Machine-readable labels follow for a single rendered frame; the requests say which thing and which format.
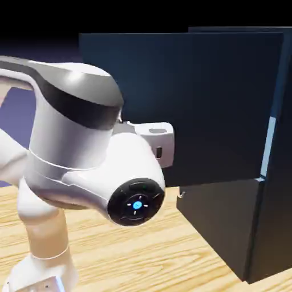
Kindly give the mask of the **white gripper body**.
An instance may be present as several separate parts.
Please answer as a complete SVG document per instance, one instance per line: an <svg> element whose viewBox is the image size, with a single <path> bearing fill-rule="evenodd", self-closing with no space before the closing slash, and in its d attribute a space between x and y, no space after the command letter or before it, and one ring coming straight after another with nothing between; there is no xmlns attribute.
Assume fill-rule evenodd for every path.
<svg viewBox="0 0 292 292"><path fill-rule="evenodd" d="M162 168L172 166L174 159L174 129L167 122L136 124L136 133L152 148Z"/></svg>

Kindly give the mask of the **large dark blue cabinet door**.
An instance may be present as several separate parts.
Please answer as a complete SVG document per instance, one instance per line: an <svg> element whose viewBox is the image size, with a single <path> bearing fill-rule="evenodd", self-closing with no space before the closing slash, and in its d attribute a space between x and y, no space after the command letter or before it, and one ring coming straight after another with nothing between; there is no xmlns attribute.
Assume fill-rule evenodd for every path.
<svg viewBox="0 0 292 292"><path fill-rule="evenodd" d="M168 186L255 179L273 104L279 33L81 34L83 61L110 73L132 123L175 132Z"/></svg>

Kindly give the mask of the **small dark blue cabinet door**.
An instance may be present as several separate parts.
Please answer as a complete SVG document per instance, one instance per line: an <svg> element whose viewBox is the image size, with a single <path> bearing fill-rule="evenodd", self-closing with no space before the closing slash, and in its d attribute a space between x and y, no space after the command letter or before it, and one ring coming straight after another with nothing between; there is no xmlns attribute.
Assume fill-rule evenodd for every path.
<svg viewBox="0 0 292 292"><path fill-rule="evenodd" d="M177 209L236 276L245 281L263 178L182 186Z"/></svg>

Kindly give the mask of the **dark blue cabinet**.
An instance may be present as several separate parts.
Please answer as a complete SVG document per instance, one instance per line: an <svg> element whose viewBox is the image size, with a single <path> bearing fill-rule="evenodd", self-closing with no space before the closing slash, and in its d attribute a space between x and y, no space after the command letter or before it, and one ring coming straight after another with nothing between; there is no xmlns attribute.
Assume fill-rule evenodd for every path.
<svg viewBox="0 0 292 292"><path fill-rule="evenodd" d="M258 178L265 180L252 238L247 283L292 268L292 27L283 36L271 115Z"/></svg>

